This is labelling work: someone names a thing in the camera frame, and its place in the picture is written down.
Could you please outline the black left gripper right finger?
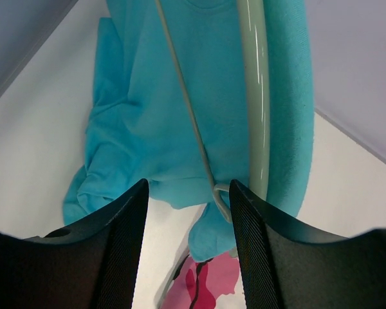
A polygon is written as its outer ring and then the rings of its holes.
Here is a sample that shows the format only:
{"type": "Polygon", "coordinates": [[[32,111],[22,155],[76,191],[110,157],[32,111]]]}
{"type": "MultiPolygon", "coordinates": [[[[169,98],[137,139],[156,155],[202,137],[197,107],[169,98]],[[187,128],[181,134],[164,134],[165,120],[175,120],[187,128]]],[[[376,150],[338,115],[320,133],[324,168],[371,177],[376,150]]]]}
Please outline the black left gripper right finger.
{"type": "Polygon", "coordinates": [[[229,199],[248,308],[386,308],[386,229],[344,238],[237,180],[229,199]]]}

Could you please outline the pink camouflage trousers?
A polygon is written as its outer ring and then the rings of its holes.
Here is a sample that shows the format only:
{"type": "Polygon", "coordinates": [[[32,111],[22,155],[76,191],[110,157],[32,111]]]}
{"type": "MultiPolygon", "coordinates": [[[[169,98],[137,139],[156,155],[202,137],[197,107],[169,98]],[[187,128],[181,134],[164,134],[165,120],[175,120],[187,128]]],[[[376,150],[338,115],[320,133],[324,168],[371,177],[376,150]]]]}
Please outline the pink camouflage trousers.
{"type": "Polygon", "coordinates": [[[187,254],[170,276],[158,308],[246,308],[239,260],[224,253],[198,263],[187,254]]]}

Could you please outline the clear green hanger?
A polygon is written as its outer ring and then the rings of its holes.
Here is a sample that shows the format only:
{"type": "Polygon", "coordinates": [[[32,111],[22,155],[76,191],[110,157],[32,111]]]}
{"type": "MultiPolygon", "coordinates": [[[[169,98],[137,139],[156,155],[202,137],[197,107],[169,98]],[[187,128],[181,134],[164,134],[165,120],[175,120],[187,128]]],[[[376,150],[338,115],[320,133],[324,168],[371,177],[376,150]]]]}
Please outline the clear green hanger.
{"type": "MultiPolygon", "coordinates": [[[[229,185],[217,182],[213,175],[162,4],[160,1],[156,1],[155,4],[176,69],[183,99],[187,106],[214,203],[224,221],[231,225],[232,203],[226,203],[223,199],[223,195],[229,193],[229,185]]],[[[258,197],[265,198],[268,191],[270,164],[270,83],[264,8],[262,1],[238,1],[237,9],[244,57],[248,129],[250,133],[249,184],[251,190],[258,197]]]]}

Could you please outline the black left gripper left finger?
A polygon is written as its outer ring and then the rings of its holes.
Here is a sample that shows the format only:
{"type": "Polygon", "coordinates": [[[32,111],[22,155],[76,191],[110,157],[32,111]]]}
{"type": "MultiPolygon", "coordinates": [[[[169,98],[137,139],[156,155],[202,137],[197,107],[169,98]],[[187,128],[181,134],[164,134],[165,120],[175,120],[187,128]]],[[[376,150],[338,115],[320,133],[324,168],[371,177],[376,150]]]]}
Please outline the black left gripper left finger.
{"type": "Polygon", "coordinates": [[[147,208],[140,180],[45,237],[0,233],[0,308],[130,308],[147,208]]]}

